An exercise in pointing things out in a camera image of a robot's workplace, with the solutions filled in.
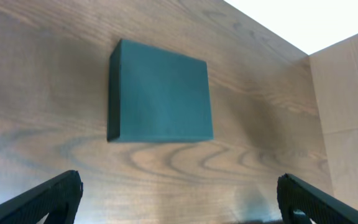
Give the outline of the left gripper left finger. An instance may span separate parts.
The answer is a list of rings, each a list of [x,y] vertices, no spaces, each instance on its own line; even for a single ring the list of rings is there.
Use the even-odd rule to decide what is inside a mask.
[[[79,172],[68,170],[7,202],[0,204],[0,224],[73,224],[83,196]]]

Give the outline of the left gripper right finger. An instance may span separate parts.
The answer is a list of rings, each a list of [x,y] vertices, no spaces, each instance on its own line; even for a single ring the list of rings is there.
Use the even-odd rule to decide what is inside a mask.
[[[277,200],[284,223],[358,224],[358,210],[292,174],[278,178]]]

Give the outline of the black gift box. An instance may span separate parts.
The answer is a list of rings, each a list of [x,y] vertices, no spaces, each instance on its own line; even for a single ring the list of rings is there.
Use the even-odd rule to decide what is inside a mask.
[[[106,139],[198,142],[213,136],[206,62],[121,39],[109,58]]]

